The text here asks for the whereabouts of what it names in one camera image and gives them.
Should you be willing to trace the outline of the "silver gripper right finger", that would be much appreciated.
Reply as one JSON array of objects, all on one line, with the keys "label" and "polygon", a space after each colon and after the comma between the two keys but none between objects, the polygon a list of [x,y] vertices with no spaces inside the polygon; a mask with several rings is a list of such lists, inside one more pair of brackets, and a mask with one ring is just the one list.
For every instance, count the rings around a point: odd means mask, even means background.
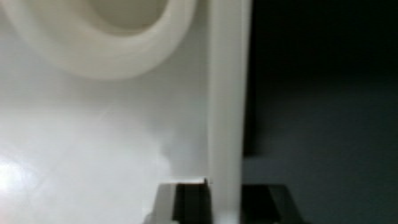
[{"label": "silver gripper right finger", "polygon": [[310,224],[285,185],[242,186],[242,224]]}]

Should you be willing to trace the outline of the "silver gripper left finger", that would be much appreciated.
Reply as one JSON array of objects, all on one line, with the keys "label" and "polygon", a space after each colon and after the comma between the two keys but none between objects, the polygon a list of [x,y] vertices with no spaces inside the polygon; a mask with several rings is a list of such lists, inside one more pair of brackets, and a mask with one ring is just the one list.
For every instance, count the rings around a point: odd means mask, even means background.
[{"label": "silver gripper left finger", "polygon": [[214,224],[208,181],[162,183],[143,224]]}]

